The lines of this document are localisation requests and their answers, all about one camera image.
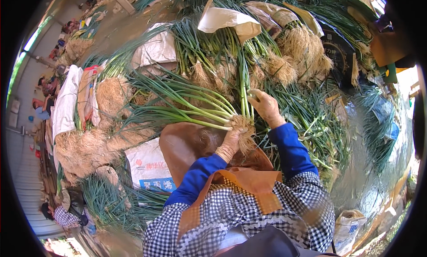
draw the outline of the black hair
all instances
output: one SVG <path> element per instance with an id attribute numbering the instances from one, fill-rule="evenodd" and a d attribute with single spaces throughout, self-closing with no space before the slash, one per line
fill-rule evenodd
<path id="1" fill-rule="evenodd" d="M 43 203 L 41 205 L 41 212 L 43 213 L 43 215 L 46 217 L 46 219 L 55 221 L 55 219 L 53 218 L 52 214 L 49 213 L 49 205 L 47 204 L 47 202 Z"/>

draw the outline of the hand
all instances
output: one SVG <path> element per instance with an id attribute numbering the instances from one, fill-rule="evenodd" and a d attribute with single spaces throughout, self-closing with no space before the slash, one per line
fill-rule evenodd
<path id="1" fill-rule="evenodd" d="M 61 186 L 63 189 L 67 189 L 68 187 L 70 187 L 70 184 L 61 179 Z"/>
<path id="2" fill-rule="evenodd" d="M 279 106 L 275 98 L 259 89 L 251 89 L 249 93 L 254 94 L 256 97 L 248 97 L 249 103 L 257 110 L 258 114 L 268 123 L 271 129 L 286 123 L 279 113 Z"/>
<path id="3" fill-rule="evenodd" d="M 239 150 L 239 136 L 245 130 L 243 128 L 239 128 L 236 130 L 228 131 L 222 145 L 218 147 L 215 153 L 220 156 L 226 163 L 229 163 L 234 154 L 236 154 Z"/>

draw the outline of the woman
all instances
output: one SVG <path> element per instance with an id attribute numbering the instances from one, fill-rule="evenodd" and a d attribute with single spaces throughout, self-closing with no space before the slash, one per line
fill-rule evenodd
<path id="1" fill-rule="evenodd" d="M 272 191 L 264 195 L 273 193 L 279 203 L 274 206 L 281 209 L 263 214 L 262 200 L 226 178 L 223 184 L 206 184 L 238 152 L 239 134 L 244 130 L 229 131 L 214 154 L 191 165 L 163 213 L 148 225 L 145 256 L 319 256 L 331 244 L 333 205 L 307 149 L 293 125 L 280 115 L 277 101 L 258 89 L 251 93 L 256 98 L 248 101 L 270 126 L 269 137 L 278 147 L 287 179 L 285 184 L 275 181 Z M 209 190 L 200 201 L 204 187 Z M 199 201 L 198 213 L 190 215 L 199 224 L 187 230 L 191 222 L 187 212 Z"/>

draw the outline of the wrist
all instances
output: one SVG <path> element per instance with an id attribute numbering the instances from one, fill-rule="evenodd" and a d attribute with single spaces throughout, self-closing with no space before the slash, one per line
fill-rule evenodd
<path id="1" fill-rule="evenodd" d="M 223 144 L 216 149 L 215 154 L 220 156 L 228 164 L 231 162 L 234 154 L 236 154 L 236 151 L 232 147 Z"/>
<path id="2" fill-rule="evenodd" d="M 286 123 L 286 120 L 281 115 L 277 115 L 276 117 L 269 119 L 267 123 L 271 129 L 274 129 L 276 127 L 284 125 Z"/>

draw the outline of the blue shirt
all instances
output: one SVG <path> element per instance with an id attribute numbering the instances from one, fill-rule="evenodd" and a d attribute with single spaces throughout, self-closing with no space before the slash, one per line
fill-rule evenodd
<path id="1" fill-rule="evenodd" d="M 42 120 L 47 120 L 50 118 L 47 110 L 43 111 L 42 107 L 38 107 L 37 109 L 35 109 L 35 115 Z"/>
<path id="2" fill-rule="evenodd" d="M 317 168 L 311 163 L 307 148 L 298 140 L 298 134 L 292 123 L 272 129 L 269 138 L 277 145 L 280 168 L 286 179 L 291 179 L 302 172 L 313 172 L 318 175 Z M 226 167 L 227 163 L 217 154 L 199 158 L 190 166 L 181 185 L 170 194 L 164 206 L 178 202 L 193 204 L 205 187 L 208 177 Z"/>

